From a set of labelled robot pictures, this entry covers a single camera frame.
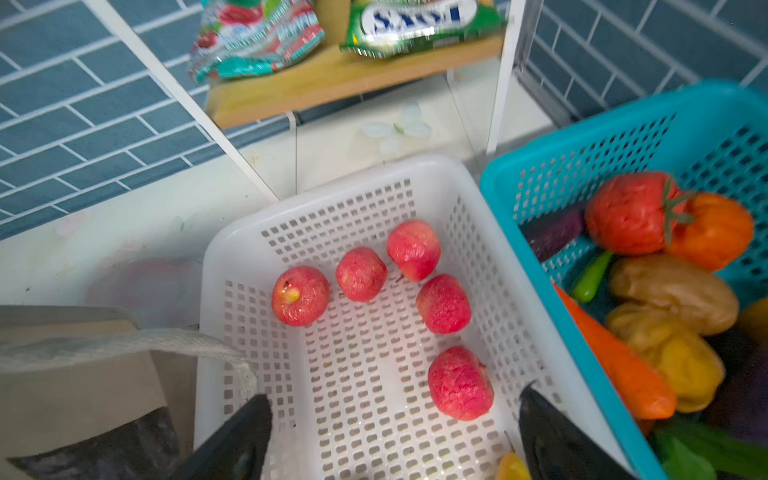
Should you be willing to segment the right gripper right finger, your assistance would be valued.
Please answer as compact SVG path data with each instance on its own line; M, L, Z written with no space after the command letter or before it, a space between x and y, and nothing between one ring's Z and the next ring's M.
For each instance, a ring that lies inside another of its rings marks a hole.
M533 479L635 479L531 384L520 401L519 431Z

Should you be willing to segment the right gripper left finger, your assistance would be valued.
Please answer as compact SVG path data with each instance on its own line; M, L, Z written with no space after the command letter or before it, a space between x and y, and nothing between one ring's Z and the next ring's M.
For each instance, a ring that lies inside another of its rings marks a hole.
M260 479L272 432L268 397L255 395L168 479Z

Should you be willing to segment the beige canvas grocery bag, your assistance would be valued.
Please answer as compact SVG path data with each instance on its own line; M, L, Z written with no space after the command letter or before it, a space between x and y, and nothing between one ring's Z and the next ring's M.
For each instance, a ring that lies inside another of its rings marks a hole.
M183 329L139 330L119 309L1 309L1 476L165 479L181 446L153 352L222 360L246 397L245 357Z

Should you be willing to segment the purple eggplant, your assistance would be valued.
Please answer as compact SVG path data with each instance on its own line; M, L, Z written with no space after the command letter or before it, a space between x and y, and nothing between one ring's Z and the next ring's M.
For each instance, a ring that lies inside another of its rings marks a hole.
M522 235L540 263L551 259L586 230L584 211L585 207L577 204L520 226Z

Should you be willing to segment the red tomato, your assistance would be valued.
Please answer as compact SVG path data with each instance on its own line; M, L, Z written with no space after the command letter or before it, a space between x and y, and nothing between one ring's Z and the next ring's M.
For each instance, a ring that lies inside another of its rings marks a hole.
M664 172L637 172L606 181L590 198L585 221L592 241L625 256L665 249L679 224L692 221L685 212L694 194L680 189Z

